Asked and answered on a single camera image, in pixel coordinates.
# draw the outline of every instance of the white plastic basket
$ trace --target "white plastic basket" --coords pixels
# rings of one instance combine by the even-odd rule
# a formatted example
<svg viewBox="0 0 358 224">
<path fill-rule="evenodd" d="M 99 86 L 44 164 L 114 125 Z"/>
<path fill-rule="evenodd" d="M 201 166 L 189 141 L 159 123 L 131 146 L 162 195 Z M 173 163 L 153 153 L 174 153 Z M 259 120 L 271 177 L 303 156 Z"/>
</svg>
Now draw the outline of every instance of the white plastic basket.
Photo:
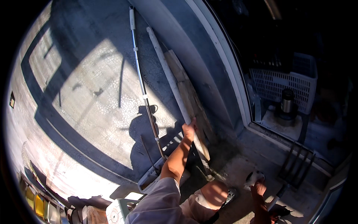
<svg viewBox="0 0 358 224">
<path fill-rule="evenodd" d="M 289 74 L 256 68 L 251 68 L 250 74 L 260 97 L 280 102 L 282 90 L 290 88 L 295 94 L 298 111 L 304 114 L 311 112 L 318 77 L 314 57 L 294 53 L 292 72 Z"/>
</svg>

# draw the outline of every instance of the white painted wood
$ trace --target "white painted wood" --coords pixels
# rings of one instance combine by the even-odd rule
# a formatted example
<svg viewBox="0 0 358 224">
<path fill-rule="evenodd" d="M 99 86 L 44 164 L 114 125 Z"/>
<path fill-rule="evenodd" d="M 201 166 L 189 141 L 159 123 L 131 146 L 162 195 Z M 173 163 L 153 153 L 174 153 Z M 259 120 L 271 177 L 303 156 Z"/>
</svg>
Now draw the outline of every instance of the white painted wood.
<svg viewBox="0 0 358 224">
<path fill-rule="evenodd" d="M 219 56 L 229 75 L 231 85 L 234 89 L 237 103 L 240 108 L 241 118 L 245 127 L 251 122 L 250 108 L 247 101 L 245 81 L 241 78 L 241 69 L 237 66 L 235 57 L 229 43 L 216 22 L 210 10 L 202 0 L 185 0 L 195 15 L 198 17 L 206 32 L 210 36 Z"/>
<path fill-rule="evenodd" d="M 172 92 L 174 94 L 176 102 L 178 103 L 179 109 L 180 109 L 180 111 L 181 111 L 181 113 L 183 115 L 184 121 L 185 121 L 186 124 L 190 124 L 191 123 L 190 116 L 188 114 L 187 109 L 185 108 L 185 105 L 184 105 L 183 99 L 182 99 L 182 97 L 180 95 L 178 86 L 176 85 L 176 79 L 175 79 L 173 73 L 171 72 L 168 63 L 165 60 L 165 57 L 164 57 L 163 51 L 160 48 L 159 42 L 158 42 L 158 40 L 157 40 L 157 38 L 156 38 L 156 36 L 155 36 L 155 34 L 154 34 L 154 32 L 153 32 L 151 27 L 147 27 L 147 32 L 149 34 L 150 40 L 152 41 L 152 44 L 153 44 L 154 49 L 155 49 L 155 52 L 157 53 L 157 56 L 158 56 L 159 61 L 160 61 L 160 64 L 163 67 L 165 76 L 168 79 L 170 88 L 171 88 L 171 90 L 172 90 Z M 202 146 L 200 144 L 199 138 L 198 138 L 196 133 L 194 134 L 194 141 L 193 142 L 195 144 L 195 147 L 197 148 L 197 151 L 199 153 L 201 162 L 203 163 L 206 175 L 210 175 L 211 171 L 210 171 L 209 165 L 208 165 L 208 161 L 210 160 L 209 152 L 204 153 L 203 148 L 202 148 Z"/>
</svg>

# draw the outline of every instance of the concrete wall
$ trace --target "concrete wall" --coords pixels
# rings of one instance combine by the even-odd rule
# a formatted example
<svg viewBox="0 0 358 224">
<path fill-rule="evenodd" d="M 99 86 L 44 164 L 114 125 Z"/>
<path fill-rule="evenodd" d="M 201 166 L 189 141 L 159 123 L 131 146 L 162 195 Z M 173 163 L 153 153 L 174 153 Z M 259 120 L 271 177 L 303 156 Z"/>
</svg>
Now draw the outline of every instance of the concrete wall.
<svg viewBox="0 0 358 224">
<path fill-rule="evenodd" d="M 213 42 L 189 5 L 185 0 L 130 2 L 179 58 L 216 132 L 236 139 L 234 129 L 242 119 L 234 90 Z"/>
</svg>

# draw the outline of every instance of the wooden plank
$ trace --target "wooden plank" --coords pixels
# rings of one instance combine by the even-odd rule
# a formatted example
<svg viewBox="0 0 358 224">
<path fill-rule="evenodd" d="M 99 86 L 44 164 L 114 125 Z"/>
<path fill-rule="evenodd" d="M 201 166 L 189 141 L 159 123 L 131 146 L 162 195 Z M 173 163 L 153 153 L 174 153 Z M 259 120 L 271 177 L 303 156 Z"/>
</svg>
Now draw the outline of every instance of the wooden plank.
<svg viewBox="0 0 358 224">
<path fill-rule="evenodd" d="M 182 96 L 184 105 L 187 108 L 187 111 L 188 111 L 188 114 L 189 114 L 190 118 L 195 117 L 196 115 L 194 113 L 192 103 L 191 103 L 191 100 L 190 100 L 190 98 L 192 98 L 192 96 L 189 95 L 185 83 L 184 82 L 178 82 L 178 89 L 179 89 L 179 92 L 180 92 L 180 94 Z M 210 158 L 208 148 L 207 148 L 207 146 L 205 144 L 205 136 L 204 136 L 203 127 L 198 123 L 199 117 L 196 117 L 196 118 L 197 118 L 197 131 L 196 131 L 196 133 L 197 133 L 197 136 L 199 138 L 200 145 L 203 148 L 203 152 L 204 152 L 205 157 Z"/>
<path fill-rule="evenodd" d="M 154 46 L 154 50 L 155 52 L 157 53 L 157 56 L 159 58 L 159 62 L 163 68 L 163 71 L 164 71 L 164 74 L 168 80 L 168 83 L 170 85 L 170 88 L 174 94 L 174 97 L 176 99 L 176 102 L 178 103 L 178 106 L 179 106 L 179 109 L 183 115 L 183 118 L 184 118 L 184 121 L 186 124 L 190 124 L 191 123 L 191 119 L 190 119 L 190 116 L 188 114 L 188 111 L 184 105 L 184 102 L 183 102 L 183 99 L 180 95 L 180 92 L 179 92 L 179 89 L 178 89 L 178 86 L 176 85 L 176 80 L 175 80 L 175 77 L 173 75 L 173 73 L 171 72 L 169 66 L 168 66 L 168 63 L 166 62 L 165 60 L 165 57 L 164 57 L 164 54 L 163 54 L 163 51 L 161 50 L 160 48 L 160 45 L 159 45 L 159 42 L 152 30 L 151 27 L 147 27 L 147 32 L 148 32 L 148 35 L 149 35 L 149 38 L 150 40 L 152 41 L 152 44 Z M 197 151 L 198 151 L 198 154 L 199 154 L 199 157 L 201 159 L 201 162 L 204 166 L 204 169 L 205 169 L 205 174 L 206 175 L 210 175 L 211 174 L 211 171 L 209 169 L 209 165 L 208 165 L 208 161 L 210 160 L 210 157 L 209 157 L 209 151 L 207 151 L 207 149 L 203 148 L 201 146 L 201 143 L 199 141 L 199 138 L 197 136 L 197 134 L 195 133 L 194 134 L 194 144 L 195 144 L 195 147 L 197 148 Z"/>
<path fill-rule="evenodd" d="M 173 72 L 173 75 L 177 79 L 178 82 L 185 82 L 187 87 L 188 94 L 190 96 L 190 101 L 192 103 L 192 107 L 194 109 L 195 116 L 197 117 L 198 125 L 204 130 L 208 140 L 211 144 L 217 144 L 216 135 L 212 129 L 212 126 L 209 122 L 209 119 L 206 116 L 204 108 L 198 98 L 198 95 L 193 87 L 192 82 L 190 81 L 185 69 L 180 63 L 178 57 L 175 55 L 173 50 L 169 50 L 164 53 L 165 59 L 168 62 L 170 69 Z"/>
</svg>

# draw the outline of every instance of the mop handle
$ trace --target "mop handle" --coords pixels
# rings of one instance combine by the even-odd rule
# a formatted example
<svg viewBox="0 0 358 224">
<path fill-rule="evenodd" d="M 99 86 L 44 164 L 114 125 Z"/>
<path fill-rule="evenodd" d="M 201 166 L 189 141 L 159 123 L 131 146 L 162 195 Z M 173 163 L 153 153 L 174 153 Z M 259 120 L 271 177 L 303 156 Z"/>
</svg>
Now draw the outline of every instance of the mop handle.
<svg viewBox="0 0 358 224">
<path fill-rule="evenodd" d="M 159 136 L 158 136 L 158 133 L 157 133 L 157 130 L 156 130 L 156 127 L 155 127 L 153 114 L 152 114 L 152 111 L 150 110 L 150 104 L 149 104 L 149 101 L 148 101 L 148 95 L 147 95 L 147 92 L 145 91 L 145 86 L 144 86 L 144 83 L 143 83 L 142 74 L 140 73 L 139 61 L 138 61 L 138 50 L 139 49 L 137 47 L 136 38 L 135 38 L 134 7 L 132 5 L 129 7 L 129 20 L 130 20 L 130 26 L 131 26 L 131 31 L 132 31 L 133 51 L 134 51 L 134 56 L 135 56 L 135 62 L 136 62 L 136 65 L 137 65 L 139 84 L 140 84 L 140 88 L 142 90 L 142 97 L 143 97 L 143 100 L 144 100 L 145 107 L 147 109 L 150 125 L 152 127 L 153 134 L 154 134 L 154 139 L 155 139 L 155 141 L 157 143 L 157 146 L 159 148 L 159 152 L 160 152 L 160 155 L 161 155 L 161 157 L 163 159 L 163 162 L 165 162 L 165 157 L 164 157 L 164 154 L 163 154 L 163 150 L 162 150 L 162 147 L 160 145 Z"/>
</svg>

